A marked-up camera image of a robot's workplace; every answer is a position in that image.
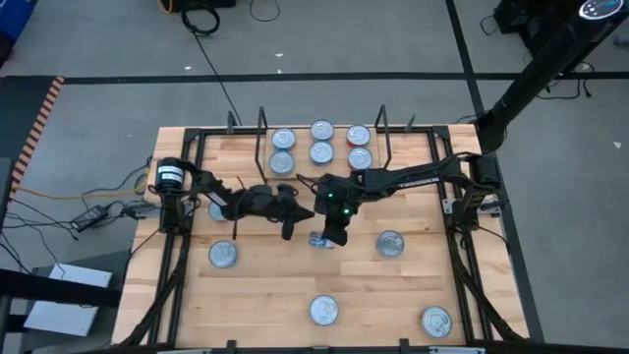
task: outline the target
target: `wooden tabletop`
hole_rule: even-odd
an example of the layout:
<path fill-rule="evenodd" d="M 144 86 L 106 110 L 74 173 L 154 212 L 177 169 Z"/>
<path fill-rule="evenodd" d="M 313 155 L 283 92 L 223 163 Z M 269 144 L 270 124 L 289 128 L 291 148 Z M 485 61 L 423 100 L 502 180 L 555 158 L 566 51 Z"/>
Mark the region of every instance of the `wooden tabletop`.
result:
<path fill-rule="evenodd" d="M 473 126 L 449 129 L 454 152 L 480 152 Z M 158 159 L 180 155 L 184 131 L 183 127 L 159 130 L 149 181 L 154 181 Z M 376 139 L 384 161 L 384 137 Z M 231 188 L 240 188 L 236 176 L 246 186 L 259 184 L 255 145 L 251 136 L 211 136 L 205 142 L 201 168 Z M 389 169 L 430 162 L 426 135 L 391 135 L 391 149 Z M 442 145 L 440 156 L 445 156 Z M 293 184 L 300 191 L 298 202 L 312 209 L 315 196 Z M 228 269 L 213 267 L 207 253 L 214 242 L 231 240 L 232 222 L 211 220 L 207 203 L 203 201 L 195 213 L 177 347 L 225 347 L 229 339 L 237 340 L 239 347 L 396 346 L 400 338 L 409 338 L 411 345 L 465 342 L 436 186 L 407 189 L 363 204 L 348 227 L 347 245 L 333 250 L 308 245 L 310 232 L 323 227 L 322 215 L 296 224 L 291 241 L 281 239 L 280 224 L 243 218 L 235 241 L 238 263 Z M 480 222 L 502 233 L 497 218 L 481 215 Z M 141 221 L 134 247 L 157 224 L 156 219 Z M 398 259 L 383 259 L 375 249 L 378 234 L 387 229 L 404 237 L 406 247 Z M 473 232 L 473 237 L 488 299 L 514 330 L 528 335 L 505 244 L 482 230 Z M 163 245 L 164 236 L 158 234 L 131 259 L 113 342 L 123 340 L 151 304 Z M 178 253 L 176 247 L 172 265 Z M 338 302 L 339 318 L 333 325 L 320 326 L 310 319 L 310 302 L 320 294 Z M 476 302 L 469 293 L 468 300 L 475 336 L 481 338 Z M 422 330 L 419 317 L 429 306 L 440 306 L 452 317 L 454 326 L 446 338 L 431 338 Z M 164 309 L 160 340 L 166 338 L 170 303 Z"/>

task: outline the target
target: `black stand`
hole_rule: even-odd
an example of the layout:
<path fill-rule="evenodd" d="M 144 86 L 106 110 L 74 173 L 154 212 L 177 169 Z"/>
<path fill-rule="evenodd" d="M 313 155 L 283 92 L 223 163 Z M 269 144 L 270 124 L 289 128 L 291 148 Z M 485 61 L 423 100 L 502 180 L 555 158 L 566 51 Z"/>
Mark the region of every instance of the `black stand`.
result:
<path fill-rule="evenodd" d="M 600 35 L 614 15 L 588 20 L 577 13 L 554 34 L 493 108 L 476 121 L 483 153 L 502 146 L 507 125 Z"/>

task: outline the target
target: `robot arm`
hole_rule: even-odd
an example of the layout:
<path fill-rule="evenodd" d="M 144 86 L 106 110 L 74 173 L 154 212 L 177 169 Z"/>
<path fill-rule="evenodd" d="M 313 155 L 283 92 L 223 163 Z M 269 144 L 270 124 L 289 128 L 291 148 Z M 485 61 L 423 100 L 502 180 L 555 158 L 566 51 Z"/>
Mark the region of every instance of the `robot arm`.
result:
<path fill-rule="evenodd" d="M 185 172 L 192 177 L 192 187 L 183 190 Z M 271 222 L 282 222 L 282 238 L 290 240 L 296 222 L 311 218 L 315 214 L 297 203 L 297 190 L 290 185 L 277 186 L 277 195 L 273 195 L 270 186 L 255 185 L 249 189 L 232 192 L 223 186 L 223 181 L 216 179 L 209 171 L 196 167 L 189 161 L 175 157 L 166 157 L 157 164 L 155 185 L 150 190 L 160 196 L 160 228 L 181 232 L 185 229 L 186 215 L 181 198 L 203 194 L 217 204 L 223 216 L 237 220 L 246 215 L 266 217 Z"/>
<path fill-rule="evenodd" d="M 461 171 L 462 161 L 470 163 L 471 177 Z M 352 215 L 358 213 L 362 203 L 379 201 L 402 189 L 438 182 L 449 182 L 465 190 L 464 198 L 453 205 L 453 214 L 449 220 L 451 227 L 478 224 L 477 208 L 485 196 L 500 187 L 495 159 L 467 152 L 439 162 L 395 171 L 383 168 L 356 170 L 348 178 L 325 174 L 311 186 L 316 195 L 314 211 L 325 215 L 322 237 L 344 246 L 347 243 L 345 227 L 349 225 Z"/>

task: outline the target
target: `gray floor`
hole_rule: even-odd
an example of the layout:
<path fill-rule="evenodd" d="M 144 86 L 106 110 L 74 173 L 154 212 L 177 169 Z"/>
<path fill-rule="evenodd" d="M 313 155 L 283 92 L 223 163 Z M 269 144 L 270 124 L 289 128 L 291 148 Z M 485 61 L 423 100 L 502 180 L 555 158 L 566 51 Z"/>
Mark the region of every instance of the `gray floor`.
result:
<path fill-rule="evenodd" d="M 272 13 L 270 1 L 258 2 L 260 16 Z M 527 60 L 520 40 L 499 33 L 486 37 L 479 28 L 495 3 L 456 1 L 474 70 L 518 72 Z M 442 2 L 280 4 L 282 15 L 270 24 L 253 21 L 244 2 L 219 11 L 221 29 L 202 41 L 220 73 L 462 72 Z M 179 18 L 139 0 L 63 5 L 39 0 L 15 50 L 0 75 L 210 74 Z M 598 71 L 629 71 L 629 52 L 614 48 L 610 40 L 588 59 Z M 486 108 L 508 84 L 479 83 Z M 499 156 L 546 340 L 629 347 L 624 270 L 629 261 L 623 254 L 629 247 L 629 221 L 623 214 L 629 82 L 590 81 L 589 87 L 594 95 L 589 99 L 536 100 L 509 127 Z M 316 118 L 369 123 L 382 103 L 398 123 L 412 114 L 417 123 L 449 123 L 473 113 L 462 81 L 240 83 L 227 88 L 246 124 L 255 122 L 261 105 L 271 124 Z M 574 89 L 574 82 L 566 82 L 553 94 Z M 228 109 L 217 84 L 64 86 L 24 186 L 64 195 L 114 186 L 151 153 L 158 127 L 221 125 Z M 80 202 L 23 193 L 18 199 L 57 219 L 83 210 Z M 22 207 L 12 211 L 37 218 Z M 69 262 L 128 250 L 134 229 L 135 223 L 123 220 L 86 231 L 78 242 L 55 228 L 44 236 L 60 261 Z M 52 264 L 34 230 L 6 233 L 25 264 Z M 6 257 L 0 266 L 15 269 Z M 101 345 L 102 337 L 92 344 Z"/>

